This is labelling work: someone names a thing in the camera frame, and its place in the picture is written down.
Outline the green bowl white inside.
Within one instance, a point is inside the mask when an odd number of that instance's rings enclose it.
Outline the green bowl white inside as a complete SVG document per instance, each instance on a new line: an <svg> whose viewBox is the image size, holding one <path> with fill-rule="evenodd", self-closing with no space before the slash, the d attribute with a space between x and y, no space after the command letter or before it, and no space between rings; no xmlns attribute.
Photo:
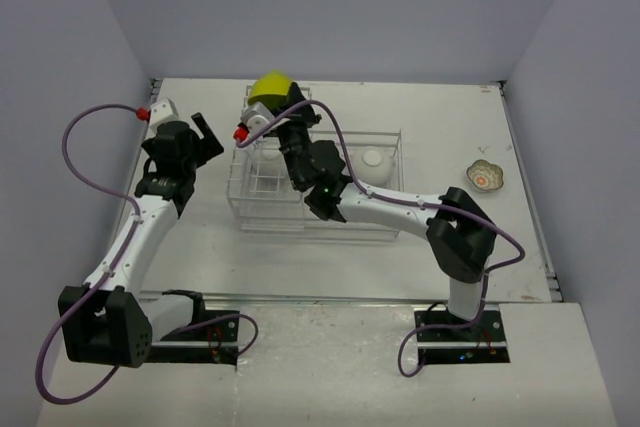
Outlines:
<svg viewBox="0 0 640 427"><path fill-rule="evenodd" d="M281 71L270 71L257 79L249 90L247 105L261 103L269 111L278 111L286 100L293 80Z"/></svg>

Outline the patterned flower-shaped bowl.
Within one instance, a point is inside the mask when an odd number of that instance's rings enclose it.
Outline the patterned flower-shaped bowl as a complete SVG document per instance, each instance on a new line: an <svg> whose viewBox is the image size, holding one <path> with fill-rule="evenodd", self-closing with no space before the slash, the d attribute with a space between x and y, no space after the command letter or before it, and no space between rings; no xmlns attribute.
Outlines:
<svg viewBox="0 0 640 427"><path fill-rule="evenodd" d="M503 169L484 159L474 161L465 171L467 180L480 192L495 192L504 186Z"/></svg>

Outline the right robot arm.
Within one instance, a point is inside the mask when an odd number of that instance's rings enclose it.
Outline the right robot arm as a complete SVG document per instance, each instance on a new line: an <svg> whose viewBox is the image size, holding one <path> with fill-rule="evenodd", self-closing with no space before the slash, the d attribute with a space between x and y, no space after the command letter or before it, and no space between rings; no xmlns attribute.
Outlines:
<svg viewBox="0 0 640 427"><path fill-rule="evenodd" d="M276 128L292 187L321 220L379 225L426 240L449 277L447 330L456 339L471 338L482 326L483 278L496 239L493 222L459 188L440 197L412 196L360 181L355 164L346 162L334 142L310 139L309 128L319 121L313 107L304 105Z"/></svg>

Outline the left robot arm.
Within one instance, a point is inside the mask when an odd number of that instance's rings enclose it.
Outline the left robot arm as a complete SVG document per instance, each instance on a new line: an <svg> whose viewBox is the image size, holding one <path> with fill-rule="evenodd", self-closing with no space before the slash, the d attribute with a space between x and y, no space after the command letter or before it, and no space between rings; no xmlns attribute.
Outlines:
<svg viewBox="0 0 640 427"><path fill-rule="evenodd" d="M100 265L79 287L58 298L70 361L137 368L154 342L177 332L187 340L208 326L200 293L162 293L142 307L138 297L156 253L195 192L196 171L223 146L201 113L189 122L158 109L148 114L154 134L142 144L148 159L128 197L132 211Z"/></svg>

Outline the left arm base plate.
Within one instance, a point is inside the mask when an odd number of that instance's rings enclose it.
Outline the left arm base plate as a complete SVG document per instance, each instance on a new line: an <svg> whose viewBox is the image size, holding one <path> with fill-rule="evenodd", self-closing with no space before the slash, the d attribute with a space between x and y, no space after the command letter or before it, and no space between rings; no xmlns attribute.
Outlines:
<svg viewBox="0 0 640 427"><path fill-rule="evenodd" d="M232 318L202 329L172 333L151 346L147 363L236 366L239 319Z"/></svg>

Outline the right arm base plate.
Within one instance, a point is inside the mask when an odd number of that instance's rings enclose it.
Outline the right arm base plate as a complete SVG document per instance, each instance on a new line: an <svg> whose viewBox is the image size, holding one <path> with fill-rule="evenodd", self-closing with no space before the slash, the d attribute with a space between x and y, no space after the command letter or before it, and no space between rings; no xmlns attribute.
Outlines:
<svg viewBox="0 0 640 427"><path fill-rule="evenodd" d="M465 329L429 329L416 335L421 365L507 364L510 354L498 307L485 309Z"/></svg>

